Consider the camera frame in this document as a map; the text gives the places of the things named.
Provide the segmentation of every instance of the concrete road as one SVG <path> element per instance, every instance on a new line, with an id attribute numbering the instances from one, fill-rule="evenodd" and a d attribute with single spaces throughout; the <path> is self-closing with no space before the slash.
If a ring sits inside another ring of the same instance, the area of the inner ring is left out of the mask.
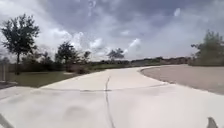
<path id="1" fill-rule="evenodd" d="M 15 128 L 224 127 L 224 96 L 160 82 L 142 75 L 141 69 L 107 70 L 5 98 L 0 100 L 4 118 L 0 124 Z"/>
<path id="2" fill-rule="evenodd" d="M 5 99 L 10 96 L 19 95 L 21 93 L 33 90 L 34 88 L 31 87 L 20 87 L 20 86 L 13 86 L 5 89 L 0 89 L 0 100 Z"/>

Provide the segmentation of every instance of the bush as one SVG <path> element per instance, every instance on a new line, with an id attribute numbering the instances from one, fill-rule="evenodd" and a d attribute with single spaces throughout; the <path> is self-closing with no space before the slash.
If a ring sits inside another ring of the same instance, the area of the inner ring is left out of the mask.
<path id="1" fill-rule="evenodd" d="M 86 68 L 80 67 L 79 69 L 77 69 L 77 73 L 86 74 L 86 73 L 89 73 L 89 71 Z"/>
<path id="2" fill-rule="evenodd" d="M 60 62 L 54 62 L 53 63 L 53 71 L 62 71 L 63 70 L 63 64 Z"/>
<path id="3" fill-rule="evenodd" d="M 75 72 L 72 68 L 65 69 L 66 72 Z"/>
<path id="4" fill-rule="evenodd" d="M 191 45 L 198 51 L 189 65 L 192 66 L 223 66 L 224 64 L 224 45 L 222 36 L 219 33 L 208 31 L 204 42 Z"/>

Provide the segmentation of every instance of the green lawn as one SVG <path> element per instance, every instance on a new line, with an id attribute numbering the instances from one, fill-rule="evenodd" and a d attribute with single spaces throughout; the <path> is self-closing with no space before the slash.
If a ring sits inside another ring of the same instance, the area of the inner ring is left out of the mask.
<path id="1" fill-rule="evenodd" d="M 77 74 L 64 74 L 64 72 L 35 72 L 21 73 L 19 76 L 10 74 L 10 81 L 17 82 L 19 86 L 41 87 L 47 84 L 78 76 Z"/>

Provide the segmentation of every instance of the white cloud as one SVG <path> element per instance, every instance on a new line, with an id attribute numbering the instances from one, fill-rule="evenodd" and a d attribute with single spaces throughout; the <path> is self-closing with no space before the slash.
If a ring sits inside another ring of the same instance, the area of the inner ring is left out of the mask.
<path id="1" fill-rule="evenodd" d="M 59 40 L 60 42 L 68 41 L 72 38 L 71 34 L 65 30 L 60 30 L 58 28 L 50 29 L 49 31 L 50 36 Z"/>
<path id="2" fill-rule="evenodd" d="M 89 43 L 90 49 L 101 49 L 103 46 L 102 38 L 97 38 L 93 42 Z"/>
<path id="3" fill-rule="evenodd" d="M 141 44 L 141 40 L 136 38 L 129 44 L 129 48 L 137 47 L 140 44 Z"/>
<path id="4" fill-rule="evenodd" d="M 122 31 L 121 32 L 121 35 L 122 36 L 128 36 L 130 34 L 130 31 L 129 30 L 125 30 L 125 31 Z"/>
<path id="5" fill-rule="evenodd" d="M 174 11 L 173 15 L 174 15 L 175 17 L 178 17 L 178 16 L 180 15 L 180 12 L 181 12 L 180 8 L 177 8 L 177 9 Z"/>
<path id="6" fill-rule="evenodd" d="M 71 39 L 71 44 L 75 47 L 76 50 L 82 50 L 82 38 L 84 34 L 82 32 L 76 33 Z"/>
<path id="7" fill-rule="evenodd" d="M 128 49 L 124 49 L 124 54 L 127 54 L 128 53 Z"/>

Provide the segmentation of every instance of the pavement crack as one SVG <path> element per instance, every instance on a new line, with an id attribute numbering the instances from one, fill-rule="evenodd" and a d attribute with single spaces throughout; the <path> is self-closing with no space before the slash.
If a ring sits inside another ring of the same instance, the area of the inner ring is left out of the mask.
<path id="1" fill-rule="evenodd" d="M 156 84 L 156 85 L 150 85 L 150 86 L 135 87 L 135 88 L 121 88 L 121 89 L 113 89 L 113 90 L 107 90 L 107 91 L 138 90 L 138 89 L 146 89 L 146 88 L 157 88 L 157 87 L 163 87 L 163 86 L 169 86 L 169 85 L 171 85 L 171 84 L 169 84 L 169 83 L 162 83 L 162 84 Z"/>
<path id="2" fill-rule="evenodd" d="M 109 116 L 111 128 L 116 128 L 114 125 L 113 117 L 112 117 L 111 110 L 110 110 L 110 102 L 109 102 L 109 94 L 108 94 L 108 91 L 111 91 L 111 90 L 108 90 L 108 84 L 109 84 L 110 79 L 111 79 L 111 76 L 109 76 L 109 78 L 107 79 L 107 82 L 105 84 L 106 107 L 107 107 L 107 113 Z"/>

